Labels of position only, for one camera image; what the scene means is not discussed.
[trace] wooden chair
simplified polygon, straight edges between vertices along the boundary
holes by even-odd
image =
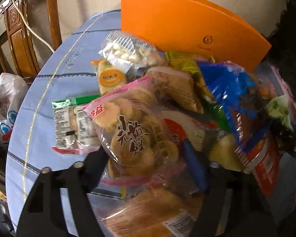
[[[18,8],[27,21],[27,1],[15,0]],[[56,50],[62,44],[60,25],[58,18],[57,0],[47,0],[48,18],[50,24],[53,48]],[[26,28],[19,13],[15,9],[12,0],[5,0],[0,5],[0,15],[4,15],[7,39],[18,75],[22,76],[27,83],[31,83],[40,71],[33,49],[31,32]],[[0,64],[4,72],[7,66],[4,61],[0,45]]]

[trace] red packaging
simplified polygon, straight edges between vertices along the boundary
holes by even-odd
[[[275,186],[280,156],[274,138],[268,132],[248,153],[235,153],[243,163],[245,173],[252,173],[262,193],[269,196]]]

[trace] orange box lid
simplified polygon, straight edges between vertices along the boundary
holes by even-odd
[[[248,71],[271,48],[245,20],[207,0],[122,0],[122,31],[159,50],[214,56]]]

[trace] blue tablecloth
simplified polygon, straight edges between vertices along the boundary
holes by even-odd
[[[39,172],[70,167],[85,156],[61,155],[55,145],[51,102],[69,97],[99,93],[91,60],[99,59],[100,45],[112,30],[121,28],[120,10],[97,13],[77,29],[51,56],[30,87],[15,121],[6,163],[6,192],[9,212],[16,229],[24,201]],[[286,154],[280,164],[280,178],[271,206],[275,217],[292,211],[292,193],[296,188],[296,160]],[[77,235],[66,189],[61,189],[62,206],[70,233]],[[102,208],[118,205],[118,187],[98,186],[88,194],[99,217]],[[104,230],[106,236],[112,236]]]

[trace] white cable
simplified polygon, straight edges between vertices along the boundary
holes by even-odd
[[[36,34],[34,31],[33,31],[33,29],[28,25],[28,23],[26,22],[26,20],[25,20],[25,18],[24,18],[24,16],[23,16],[23,14],[22,14],[22,12],[20,11],[20,9],[19,9],[19,7],[16,5],[16,3],[15,3],[15,1],[14,0],[12,0],[12,2],[13,2],[13,5],[14,5],[14,7],[16,8],[16,10],[18,11],[18,13],[20,14],[20,16],[21,16],[21,18],[22,18],[22,20],[23,20],[23,22],[24,22],[24,25],[29,29],[29,31],[31,31],[31,33],[34,35],[34,36],[36,36],[39,40],[41,40],[51,51],[52,51],[52,53],[54,53],[55,51],[54,51],[54,49],[50,46],[50,44],[48,43],[48,42],[46,42],[44,39],[42,39],[38,34]]]

